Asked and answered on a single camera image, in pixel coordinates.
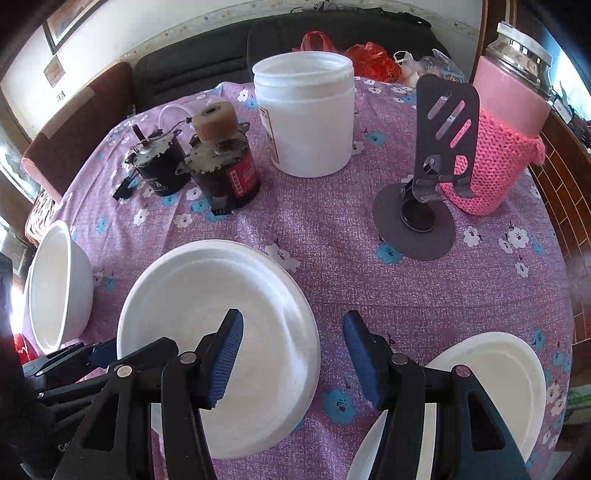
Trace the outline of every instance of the white plastic container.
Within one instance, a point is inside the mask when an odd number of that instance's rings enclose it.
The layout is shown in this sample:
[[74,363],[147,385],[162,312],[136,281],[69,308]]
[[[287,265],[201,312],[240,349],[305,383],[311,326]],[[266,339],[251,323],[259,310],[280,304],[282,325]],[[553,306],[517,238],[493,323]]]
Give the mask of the white plastic container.
[[355,81],[347,57],[284,53],[253,68],[255,95],[273,163],[295,177],[323,177],[351,158]]

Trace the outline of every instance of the red plastic bag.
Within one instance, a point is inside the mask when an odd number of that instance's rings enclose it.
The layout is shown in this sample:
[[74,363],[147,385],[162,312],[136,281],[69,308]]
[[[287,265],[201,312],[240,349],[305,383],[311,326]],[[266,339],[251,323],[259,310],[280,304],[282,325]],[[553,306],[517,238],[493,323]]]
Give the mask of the red plastic bag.
[[388,56],[386,49],[375,43],[353,45],[345,55],[353,61],[353,69],[358,77],[394,83],[402,74],[402,69]]
[[[337,53],[335,44],[324,32],[308,32],[301,41],[300,48],[293,51],[329,51]],[[345,53],[353,61],[355,75],[394,83],[402,75],[400,66],[388,56],[385,48],[372,42],[354,45]]]
[[329,51],[337,53],[335,44],[324,32],[308,32],[301,39],[300,48],[294,48],[293,51]]

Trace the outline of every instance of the metal bottle lid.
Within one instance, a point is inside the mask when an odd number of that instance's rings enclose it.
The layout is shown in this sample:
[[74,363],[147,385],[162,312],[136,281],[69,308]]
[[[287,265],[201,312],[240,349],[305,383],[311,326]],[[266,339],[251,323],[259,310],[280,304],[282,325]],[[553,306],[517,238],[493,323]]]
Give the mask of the metal bottle lid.
[[488,45],[486,57],[548,100],[552,95],[548,71],[550,55],[542,45],[506,22],[499,23],[499,38]]

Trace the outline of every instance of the table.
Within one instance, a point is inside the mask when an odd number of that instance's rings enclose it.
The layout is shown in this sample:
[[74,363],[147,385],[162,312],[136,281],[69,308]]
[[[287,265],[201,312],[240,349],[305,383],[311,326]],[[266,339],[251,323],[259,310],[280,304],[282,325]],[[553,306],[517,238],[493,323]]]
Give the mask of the table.
[[[573,318],[560,248],[528,172],[490,216],[469,216],[448,202],[457,226],[452,251],[435,262],[414,261],[379,239],[371,205],[381,188],[413,170],[415,91],[356,78],[353,156],[343,170],[321,179],[290,177],[272,165],[253,85],[224,83],[177,102],[218,94],[251,122],[262,187],[243,209],[214,217],[193,183],[160,198],[138,182],[129,200],[111,198],[126,175],[123,156],[136,142],[131,125],[150,132],[161,106],[116,126],[66,192],[55,218],[69,225],[95,275],[92,315],[81,340],[115,336],[133,283],[165,252],[200,239],[235,240],[265,252],[298,282],[316,317],[322,366],[316,396],[292,434],[258,455],[216,460],[220,479],[345,479],[378,417],[342,338],[340,319],[349,309],[358,309],[372,332],[421,365],[482,332],[509,332],[528,342],[548,388],[544,423],[527,462],[539,478],[564,420]],[[179,109],[169,112],[170,127],[184,117]],[[190,136],[185,125],[185,149]],[[33,338],[28,312],[25,334]],[[155,462],[162,478],[158,455]]]

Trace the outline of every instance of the black sofa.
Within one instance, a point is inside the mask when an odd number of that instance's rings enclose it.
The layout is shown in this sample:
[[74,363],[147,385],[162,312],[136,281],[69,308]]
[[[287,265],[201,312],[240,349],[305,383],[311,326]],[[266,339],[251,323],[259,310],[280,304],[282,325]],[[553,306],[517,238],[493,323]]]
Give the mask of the black sofa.
[[143,57],[134,67],[137,112],[182,96],[214,88],[222,81],[252,81],[252,66],[292,51],[309,31],[325,32],[339,51],[372,41],[393,55],[407,50],[416,59],[437,48],[447,54],[422,18],[380,8],[298,12],[238,22],[169,45]]

